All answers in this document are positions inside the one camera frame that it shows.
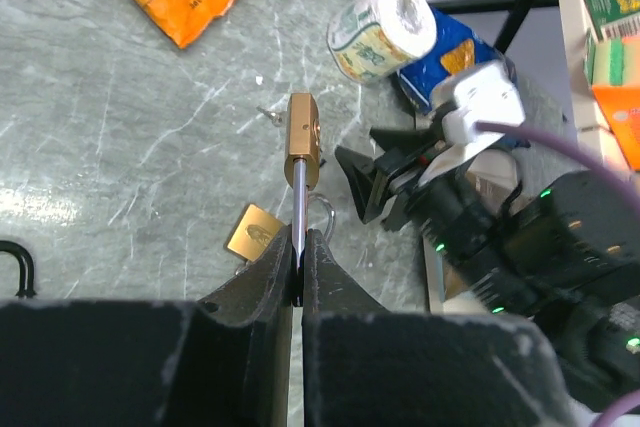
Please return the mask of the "large brass padlock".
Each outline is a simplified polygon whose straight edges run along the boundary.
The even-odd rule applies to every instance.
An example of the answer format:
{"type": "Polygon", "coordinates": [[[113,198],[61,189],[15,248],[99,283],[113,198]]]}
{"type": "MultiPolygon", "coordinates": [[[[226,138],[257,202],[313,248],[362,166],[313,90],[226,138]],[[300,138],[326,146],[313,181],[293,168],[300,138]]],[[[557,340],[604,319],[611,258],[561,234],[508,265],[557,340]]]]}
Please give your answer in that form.
{"type": "Polygon", "coordinates": [[[292,93],[288,103],[284,174],[293,190],[291,223],[293,245],[293,304],[302,306],[303,260],[307,234],[308,198],[316,187],[320,168],[320,122],[310,93],[292,93]]]}

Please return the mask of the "silver key with ring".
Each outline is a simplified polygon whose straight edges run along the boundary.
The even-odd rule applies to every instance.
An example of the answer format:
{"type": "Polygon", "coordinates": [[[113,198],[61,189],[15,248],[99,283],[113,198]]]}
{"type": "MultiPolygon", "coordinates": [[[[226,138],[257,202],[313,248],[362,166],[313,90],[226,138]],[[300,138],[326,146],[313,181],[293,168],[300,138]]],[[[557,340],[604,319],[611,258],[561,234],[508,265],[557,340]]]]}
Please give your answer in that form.
{"type": "Polygon", "coordinates": [[[285,113],[283,111],[272,111],[263,107],[257,107],[256,110],[276,127],[282,127],[285,123],[285,113]]]}

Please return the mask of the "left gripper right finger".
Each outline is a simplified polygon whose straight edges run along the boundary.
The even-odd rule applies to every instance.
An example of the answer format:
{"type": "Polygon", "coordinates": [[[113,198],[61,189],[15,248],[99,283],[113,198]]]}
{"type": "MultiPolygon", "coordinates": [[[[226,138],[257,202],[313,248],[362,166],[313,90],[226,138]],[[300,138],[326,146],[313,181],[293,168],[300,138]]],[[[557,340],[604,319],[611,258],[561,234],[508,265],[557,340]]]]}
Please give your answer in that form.
{"type": "Polygon", "coordinates": [[[307,235],[304,421],[309,426],[570,426],[550,342],[511,315],[396,313],[307,235]]]}

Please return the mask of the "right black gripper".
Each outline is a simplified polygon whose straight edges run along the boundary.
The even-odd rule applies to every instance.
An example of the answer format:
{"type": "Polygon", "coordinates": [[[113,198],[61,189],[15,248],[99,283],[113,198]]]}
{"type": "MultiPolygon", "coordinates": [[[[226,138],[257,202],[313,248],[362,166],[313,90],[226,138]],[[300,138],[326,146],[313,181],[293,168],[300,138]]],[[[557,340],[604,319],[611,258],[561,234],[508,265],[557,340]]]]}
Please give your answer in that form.
{"type": "Polygon", "coordinates": [[[382,221],[385,227],[410,222],[419,227],[450,227],[460,217],[460,181],[455,171],[437,174],[444,159],[441,116],[431,113],[426,124],[413,130],[372,127],[369,137],[383,150],[375,161],[343,146],[334,155],[343,170],[360,221],[377,218],[387,203],[392,206],[382,221]]]}

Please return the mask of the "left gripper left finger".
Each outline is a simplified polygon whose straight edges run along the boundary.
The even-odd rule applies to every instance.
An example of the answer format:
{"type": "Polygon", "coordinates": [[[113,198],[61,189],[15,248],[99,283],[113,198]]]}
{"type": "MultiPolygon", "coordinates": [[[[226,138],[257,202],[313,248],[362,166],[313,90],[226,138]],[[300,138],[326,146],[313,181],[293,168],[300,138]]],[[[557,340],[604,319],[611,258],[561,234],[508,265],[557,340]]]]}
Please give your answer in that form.
{"type": "Polygon", "coordinates": [[[283,426],[291,231],[199,301],[5,301],[5,426],[283,426]]]}

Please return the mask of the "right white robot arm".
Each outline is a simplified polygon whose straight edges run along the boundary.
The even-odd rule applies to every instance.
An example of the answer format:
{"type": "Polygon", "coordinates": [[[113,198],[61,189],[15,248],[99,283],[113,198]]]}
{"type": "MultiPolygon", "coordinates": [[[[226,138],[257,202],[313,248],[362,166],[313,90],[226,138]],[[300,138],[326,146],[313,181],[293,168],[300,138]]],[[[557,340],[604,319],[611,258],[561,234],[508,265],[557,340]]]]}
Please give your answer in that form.
{"type": "Polygon", "coordinates": [[[434,178],[452,152],[442,121],[374,128],[378,158],[335,157],[363,223],[414,224],[491,312],[531,319],[550,340],[570,395],[601,412],[639,393],[639,196],[600,160],[528,125],[478,121],[490,147],[536,143],[578,164],[520,210],[519,189],[492,211],[468,180],[469,161],[434,178]]]}

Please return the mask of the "small brass padlock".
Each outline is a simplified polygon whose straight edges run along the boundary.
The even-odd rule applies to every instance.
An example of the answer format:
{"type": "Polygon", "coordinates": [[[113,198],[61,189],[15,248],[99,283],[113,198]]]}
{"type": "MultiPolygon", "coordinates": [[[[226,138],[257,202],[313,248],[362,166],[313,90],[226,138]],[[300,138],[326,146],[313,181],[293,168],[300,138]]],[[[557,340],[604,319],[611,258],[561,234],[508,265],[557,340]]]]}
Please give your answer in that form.
{"type": "MultiPolygon", "coordinates": [[[[330,201],[322,194],[309,194],[305,207],[308,207],[311,203],[319,203],[325,209],[327,222],[324,230],[324,239],[329,243],[335,229],[336,211],[330,201]]],[[[292,217],[293,251],[298,267],[302,265],[306,234],[297,236],[296,228],[301,227],[302,220],[306,218],[307,213],[302,213],[301,209],[296,209],[292,217]]],[[[262,256],[283,227],[284,223],[281,220],[256,204],[250,203],[246,206],[232,231],[226,244],[226,249],[243,258],[246,262],[255,262],[262,256]]]]}

